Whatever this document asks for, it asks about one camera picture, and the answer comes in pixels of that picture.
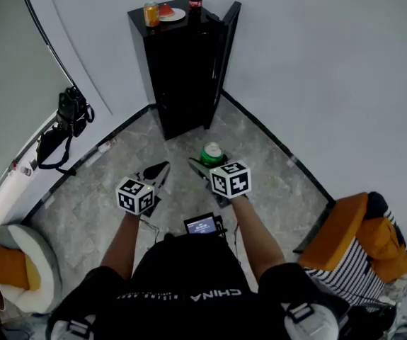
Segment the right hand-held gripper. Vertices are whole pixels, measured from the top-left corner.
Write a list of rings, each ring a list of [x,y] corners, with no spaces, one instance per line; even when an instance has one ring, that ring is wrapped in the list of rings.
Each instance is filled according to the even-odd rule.
[[[203,180],[210,182],[212,193],[220,208],[230,205],[230,200],[244,196],[251,191],[251,170],[241,160],[228,163],[227,154],[223,154],[221,164],[210,169],[201,161],[188,158],[190,168]]]

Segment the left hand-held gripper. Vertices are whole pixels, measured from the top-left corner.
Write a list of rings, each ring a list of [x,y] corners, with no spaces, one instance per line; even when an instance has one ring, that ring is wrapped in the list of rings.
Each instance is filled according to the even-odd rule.
[[[152,215],[161,201],[159,191],[170,170],[170,162],[163,161],[124,177],[116,188],[119,209],[133,215]]]

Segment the green soda can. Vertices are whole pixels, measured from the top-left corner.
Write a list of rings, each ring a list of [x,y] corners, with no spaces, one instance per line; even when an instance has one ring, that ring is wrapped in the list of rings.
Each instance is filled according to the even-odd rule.
[[[200,162],[208,167],[217,167],[224,159],[222,148],[216,142],[208,142],[200,153]]]

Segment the black mini fridge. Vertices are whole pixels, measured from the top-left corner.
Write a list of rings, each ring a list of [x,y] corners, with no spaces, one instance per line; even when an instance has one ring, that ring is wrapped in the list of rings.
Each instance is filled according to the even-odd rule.
[[[235,1],[224,17],[202,9],[189,23],[188,0],[173,0],[184,19],[148,28],[144,12],[128,12],[132,41],[150,106],[157,109],[165,140],[198,127],[210,128],[220,100],[234,34],[241,12]]]

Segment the cola bottle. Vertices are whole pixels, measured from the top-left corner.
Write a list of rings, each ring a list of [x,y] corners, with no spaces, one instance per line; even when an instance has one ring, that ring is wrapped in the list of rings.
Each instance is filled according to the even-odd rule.
[[[202,0],[189,0],[189,12],[188,21],[189,23],[200,22],[202,13]]]

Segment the orange soda can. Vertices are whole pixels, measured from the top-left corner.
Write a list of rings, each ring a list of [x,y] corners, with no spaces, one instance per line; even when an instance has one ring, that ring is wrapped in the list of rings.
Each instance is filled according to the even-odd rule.
[[[159,5],[152,1],[148,2],[143,7],[144,21],[148,28],[155,28],[160,24]]]

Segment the person's right forearm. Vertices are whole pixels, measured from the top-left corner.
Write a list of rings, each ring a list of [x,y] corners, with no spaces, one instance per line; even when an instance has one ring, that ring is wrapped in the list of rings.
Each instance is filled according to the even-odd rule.
[[[248,262],[257,280],[270,268],[285,263],[279,244],[245,196],[231,199]]]

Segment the black shoulder bag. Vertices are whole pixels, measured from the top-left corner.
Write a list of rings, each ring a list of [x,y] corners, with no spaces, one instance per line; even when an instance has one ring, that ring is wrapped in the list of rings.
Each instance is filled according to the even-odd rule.
[[[40,169],[57,170],[59,173],[67,176],[76,176],[74,169],[63,169],[62,166],[69,161],[69,151],[73,135],[59,127],[53,127],[51,130],[41,134],[38,140],[37,163]],[[65,142],[64,153],[60,161],[55,164],[46,164],[45,160]]]

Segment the person's left forearm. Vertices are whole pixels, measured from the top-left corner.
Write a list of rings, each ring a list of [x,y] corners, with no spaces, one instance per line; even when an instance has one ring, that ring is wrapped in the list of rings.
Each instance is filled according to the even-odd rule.
[[[101,266],[114,270],[124,280],[132,277],[140,218],[126,212],[101,261]]]

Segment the chest-mounted screen device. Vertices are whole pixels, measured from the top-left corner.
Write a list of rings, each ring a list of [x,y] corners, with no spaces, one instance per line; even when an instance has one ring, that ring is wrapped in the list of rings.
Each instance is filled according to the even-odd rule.
[[[187,234],[217,234],[225,235],[222,217],[213,212],[190,218],[184,221]]]

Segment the black hanging backpack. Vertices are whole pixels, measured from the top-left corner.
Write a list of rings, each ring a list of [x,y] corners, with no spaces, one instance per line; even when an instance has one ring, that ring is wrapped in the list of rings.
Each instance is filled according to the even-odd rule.
[[[59,94],[56,120],[58,127],[73,137],[78,137],[95,118],[93,108],[76,86]]]

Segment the person's black shirt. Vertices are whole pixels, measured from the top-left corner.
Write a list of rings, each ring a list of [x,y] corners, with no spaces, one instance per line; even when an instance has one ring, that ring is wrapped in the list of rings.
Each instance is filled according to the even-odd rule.
[[[99,266],[55,309],[47,340],[86,326],[76,340],[291,340],[286,306],[336,302],[296,263],[269,268],[252,291],[221,237],[187,234],[155,244],[132,277]]]

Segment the white plate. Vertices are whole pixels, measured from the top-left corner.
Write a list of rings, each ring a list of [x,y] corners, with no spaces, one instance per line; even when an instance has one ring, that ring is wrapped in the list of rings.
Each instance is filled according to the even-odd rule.
[[[168,18],[160,18],[161,22],[174,22],[174,21],[179,21],[185,18],[186,12],[183,9],[180,8],[172,8],[175,12],[175,14],[171,17]]]

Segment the orange cushion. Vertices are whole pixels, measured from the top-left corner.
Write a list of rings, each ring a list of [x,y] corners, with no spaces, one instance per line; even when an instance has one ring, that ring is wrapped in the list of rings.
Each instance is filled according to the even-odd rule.
[[[41,278],[29,256],[20,250],[0,246],[0,284],[24,290],[38,290]]]

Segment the orange jacket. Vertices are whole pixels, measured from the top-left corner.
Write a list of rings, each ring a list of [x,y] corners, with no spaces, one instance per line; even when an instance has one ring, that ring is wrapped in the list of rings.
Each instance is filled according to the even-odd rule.
[[[406,246],[399,242],[395,227],[387,218],[363,221],[356,238],[382,282],[391,283],[407,274]]]

